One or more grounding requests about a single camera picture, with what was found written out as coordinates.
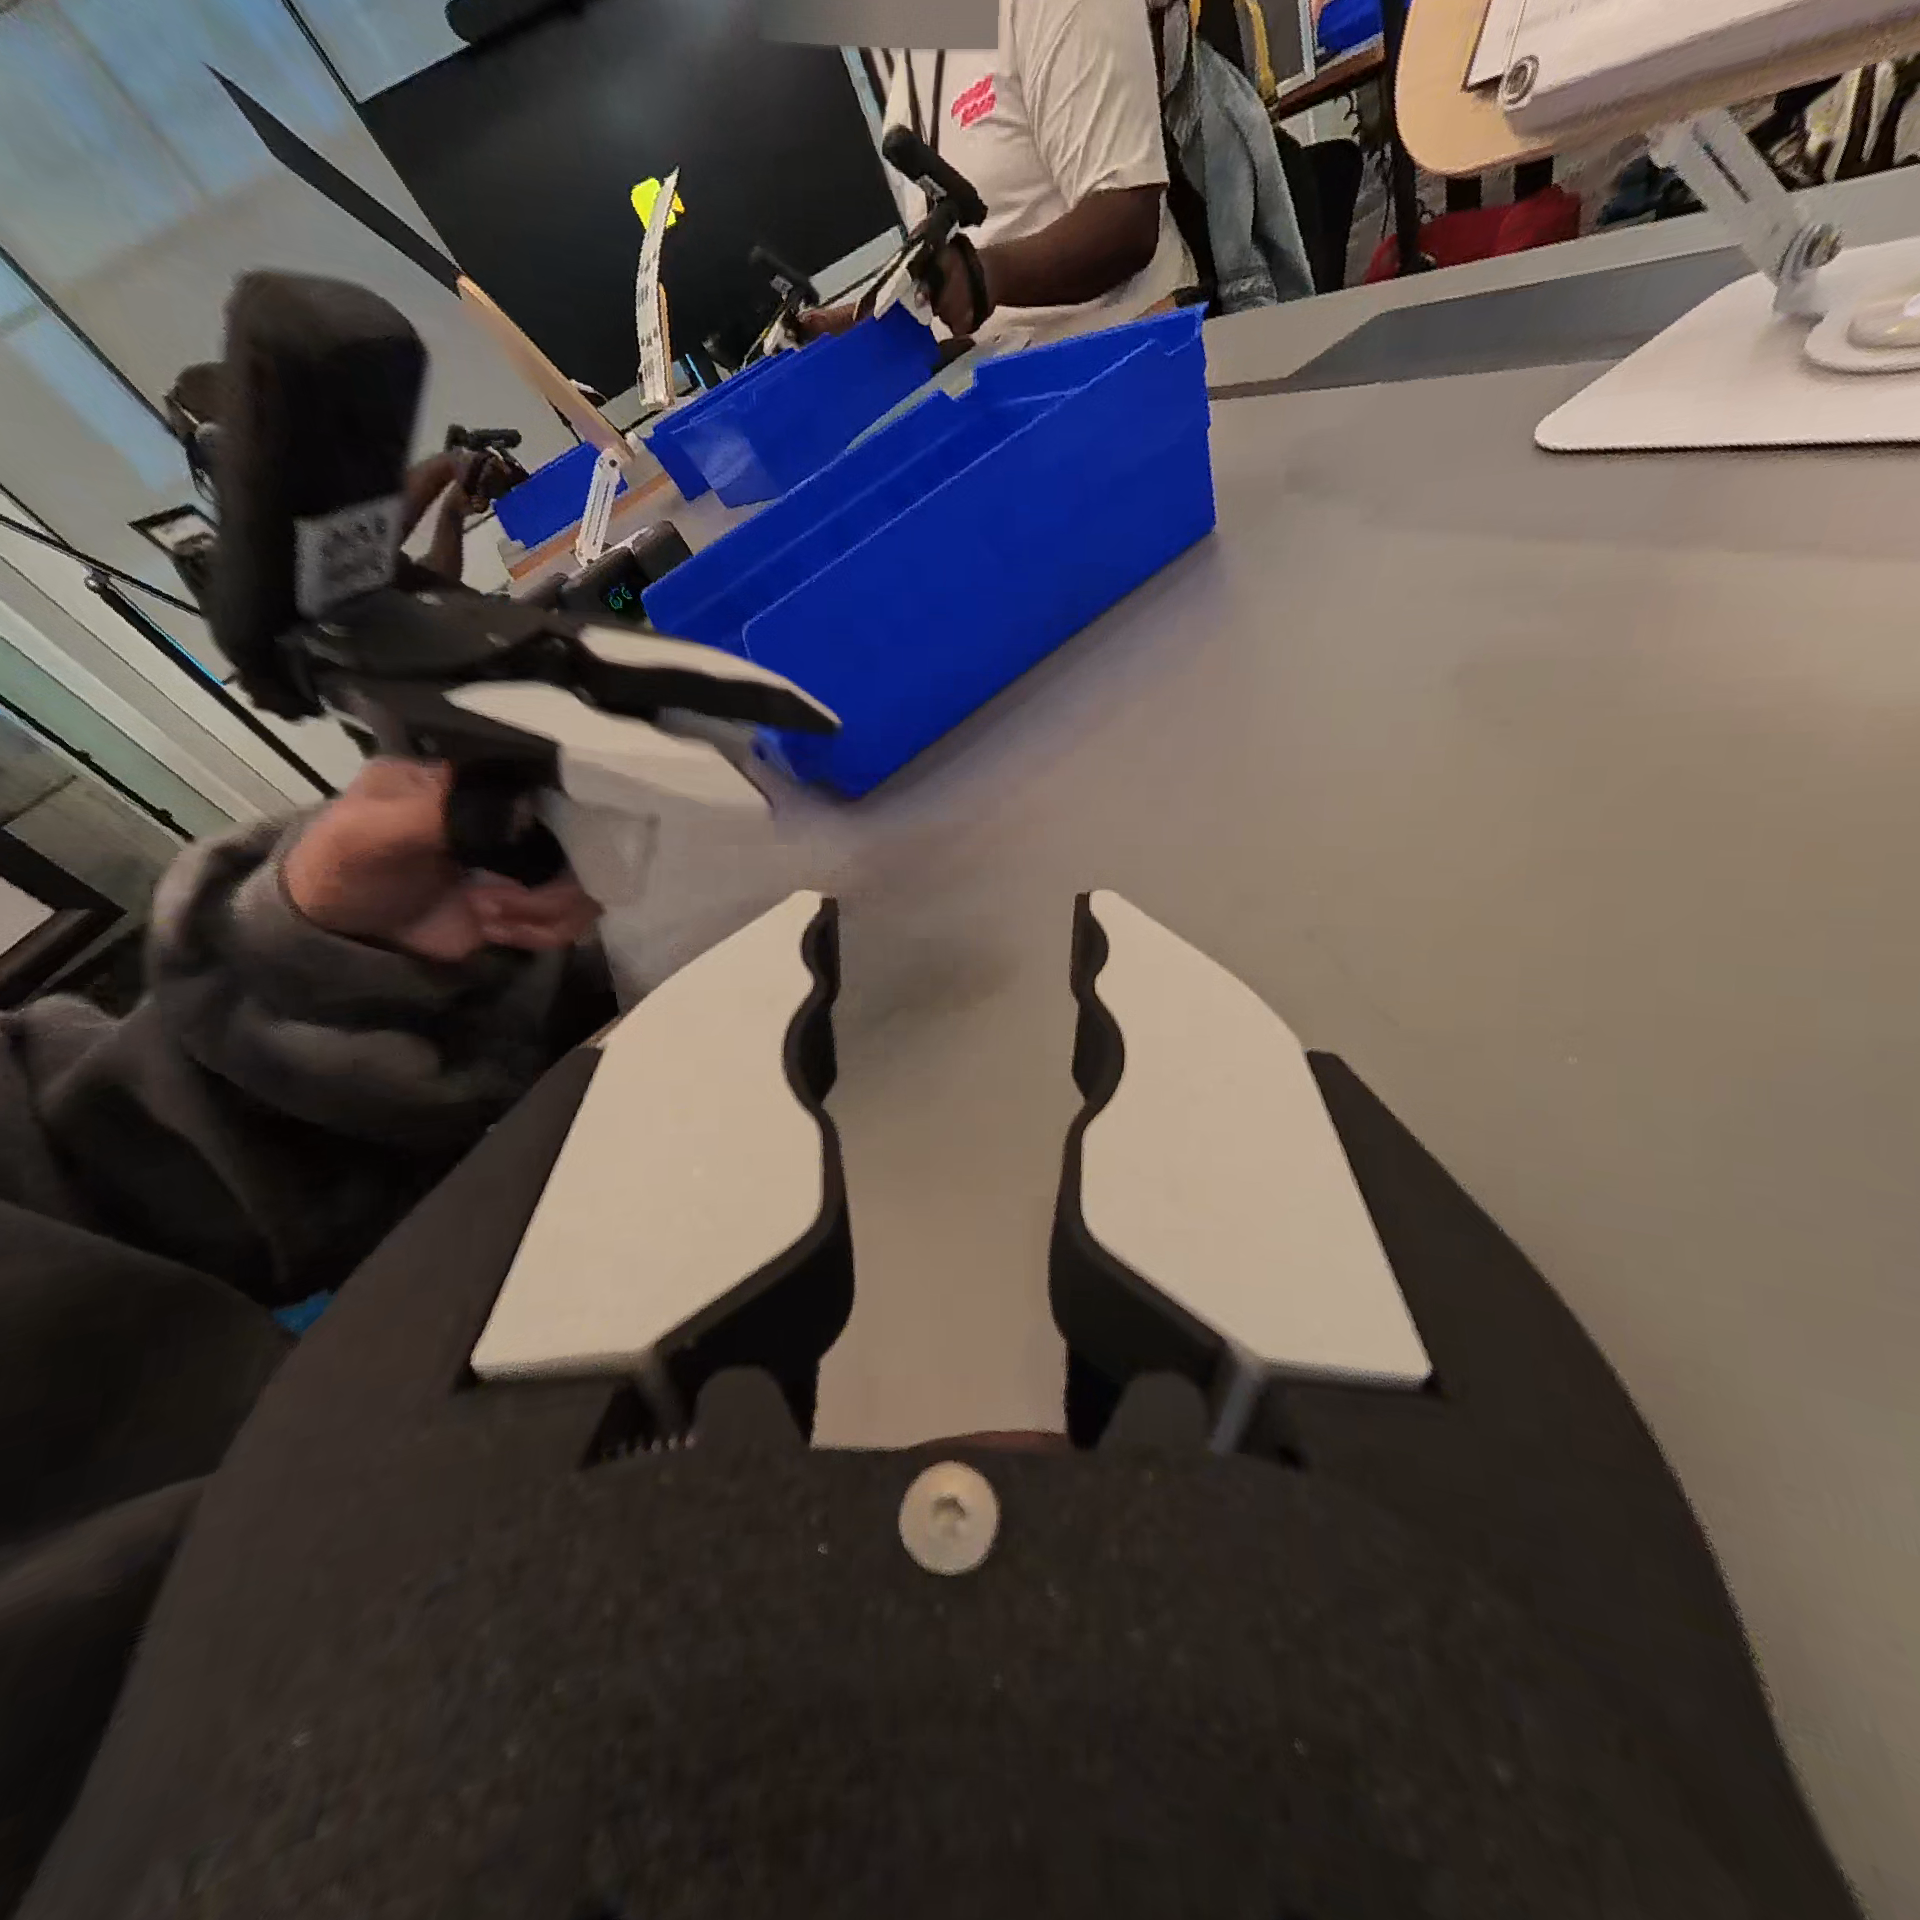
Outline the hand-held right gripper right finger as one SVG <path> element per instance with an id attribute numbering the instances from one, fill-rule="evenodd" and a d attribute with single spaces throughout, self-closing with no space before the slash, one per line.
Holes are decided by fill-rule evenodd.
<path id="1" fill-rule="evenodd" d="M 1232 972 L 1111 888 L 1073 905 L 1078 1116 L 1049 1228 L 1069 1440 L 1190 1383 L 1214 1452 L 1278 1384 L 1418 1393 L 1433 1360 L 1306 1045 Z"/>

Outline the black diagonal rod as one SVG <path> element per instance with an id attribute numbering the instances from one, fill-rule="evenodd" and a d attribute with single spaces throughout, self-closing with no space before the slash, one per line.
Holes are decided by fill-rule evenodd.
<path id="1" fill-rule="evenodd" d="M 226 72 L 208 68 L 225 96 L 245 117 L 262 146 L 298 181 L 322 193 L 347 220 L 363 226 L 391 252 L 405 256 L 421 271 L 446 285 L 493 343 L 512 361 L 523 382 L 567 422 L 579 440 L 614 458 L 630 492 L 640 488 L 640 455 L 586 392 L 562 375 L 545 349 L 471 278 L 449 253 L 425 239 L 382 198 L 350 178 L 328 154 L 314 151 L 296 129 L 282 122 L 263 102 L 238 87 Z"/>

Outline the red bag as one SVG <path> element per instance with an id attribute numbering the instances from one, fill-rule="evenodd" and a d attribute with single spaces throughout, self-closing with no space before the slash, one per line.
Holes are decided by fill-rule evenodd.
<path id="1" fill-rule="evenodd" d="M 1559 247 L 1581 236 L 1583 198 L 1559 182 L 1503 205 L 1456 208 L 1423 222 L 1416 252 L 1445 271 L 1495 256 Z"/>

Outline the person's body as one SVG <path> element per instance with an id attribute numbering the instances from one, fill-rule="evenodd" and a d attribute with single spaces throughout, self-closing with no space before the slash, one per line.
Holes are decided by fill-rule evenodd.
<path id="1" fill-rule="evenodd" d="M 69 1817 L 137 1639 L 293 1337 L 240 1290 L 3 1207 L 3 1913 Z"/>

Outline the black tripod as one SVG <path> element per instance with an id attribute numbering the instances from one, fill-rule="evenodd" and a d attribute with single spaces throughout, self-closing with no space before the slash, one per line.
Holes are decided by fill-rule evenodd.
<path id="1" fill-rule="evenodd" d="M 335 730 L 302 742 L 283 722 L 257 714 L 231 674 L 187 649 L 193 615 L 93 565 L 15 494 L 5 501 L 5 607 L 33 630 L 23 653 L 208 802 L 229 812 L 331 798 L 347 772 Z"/>

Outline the person's left forearm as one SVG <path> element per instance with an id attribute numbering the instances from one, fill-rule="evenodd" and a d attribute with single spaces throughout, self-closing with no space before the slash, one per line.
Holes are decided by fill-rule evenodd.
<path id="1" fill-rule="evenodd" d="M 207 839 L 151 903 L 123 1015 L 5 1012 L 5 1281 L 177 1265 L 266 1306 L 342 1285 L 611 1012 L 590 913 L 439 885 L 400 927 L 301 903 L 347 804 Z"/>

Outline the black monitor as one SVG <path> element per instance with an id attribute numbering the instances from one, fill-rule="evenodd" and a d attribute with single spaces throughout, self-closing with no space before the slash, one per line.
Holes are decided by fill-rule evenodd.
<path id="1" fill-rule="evenodd" d="M 778 306 L 758 249 L 823 293 L 899 233 L 845 55 L 761 37 L 750 5 L 562 7 L 360 112 L 466 273 L 611 397 L 639 382 L 639 182 L 679 175 L 662 252 L 679 352 L 746 352 Z"/>

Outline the black white marker sign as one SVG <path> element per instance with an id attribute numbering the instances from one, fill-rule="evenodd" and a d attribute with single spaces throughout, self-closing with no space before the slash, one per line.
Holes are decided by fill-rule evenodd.
<path id="1" fill-rule="evenodd" d="M 118 934 L 123 910 L 3 829 L 3 1007 L 54 988 Z"/>

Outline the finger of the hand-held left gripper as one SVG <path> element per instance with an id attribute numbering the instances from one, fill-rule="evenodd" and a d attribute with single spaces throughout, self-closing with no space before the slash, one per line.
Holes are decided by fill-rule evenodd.
<path id="1" fill-rule="evenodd" d="M 707 736 L 666 730 L 533 681 L 479 684 L 449 697 L 465 712 L 549 741 L 559 749 L 560 793 L 583 806 L 634 816 L 657 806 L 738 818 L 773 814 L 735 749 Z"/>
<path id="2" fill-rule="evenodd" d="M 695 712 L 810 736 L 845 726 L 835 708 L 771 666 L 637 626 L 583 624 L 574 632 L 574 687 L 624 717 Z"/>

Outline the grey desk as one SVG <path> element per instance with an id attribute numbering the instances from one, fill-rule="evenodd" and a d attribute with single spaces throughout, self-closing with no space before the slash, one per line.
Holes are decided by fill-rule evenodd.
<path id="1" fill-rule="evenodd" d="M 1223 319 L 1707 256 L 1705 220 Z M 818 1433 L 1056 1424 L 1073 900 L 1341 1054 L 1607 1350 L 1704 1517 L 1808 1799 L 1915 1916 L 1915 458 L 1610 464 L 1592 366 L 1214 399 L 1216 530 L 718 906 L 842 900 L 856 1312 Z"/>

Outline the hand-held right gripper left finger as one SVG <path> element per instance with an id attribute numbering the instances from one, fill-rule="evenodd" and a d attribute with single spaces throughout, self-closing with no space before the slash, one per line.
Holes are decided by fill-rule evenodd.
<path id="1" fill-rule="evenodd" d="M 483 1384 L 614 1380 L 659 1440 L 763 1375 L 810 1445 L 856 1298 L 838 1076 L 838 900 L 800 888 L 594 1047 L 471 1354 Z"/>

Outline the person's left hand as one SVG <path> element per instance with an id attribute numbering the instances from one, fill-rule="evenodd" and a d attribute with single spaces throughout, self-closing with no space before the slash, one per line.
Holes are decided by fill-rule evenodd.
<path id="1" fill-rule="evenodd" d="M 466 871 L 449 844 L 450 767 L 374 759 L 282 854 L 293 910 L 357 943 L 462 964 L 483 951 L 551 952 L 605 910 L 577 878 L 529 887 Z"/>

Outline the blue plastic bin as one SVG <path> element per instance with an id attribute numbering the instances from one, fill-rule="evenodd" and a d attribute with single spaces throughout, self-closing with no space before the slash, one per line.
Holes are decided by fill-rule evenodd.
<path id="1" fill-rule="evenodd" d="M 599 464 L 601 450 L 593 442 L 579 442 L 531 468 L 523 480 L 497 497 L 498 533 L 521 548 L 536 548 L 574 527 L 586 514 Z"/>
<path id="2" fill-rule="evenodd" d="M 906 306 L 776 352 L 662 416 L 643 442 L 685 497 L 758 508 L 825 468 L 943 364 Z"/>
<path id="3" fill-rule="evenodd" d="M 862 799 L 1216 525 L 1205 313 L 997 353 L 666 574 L 654 626 L 839 714 L 761 725 Z"/>

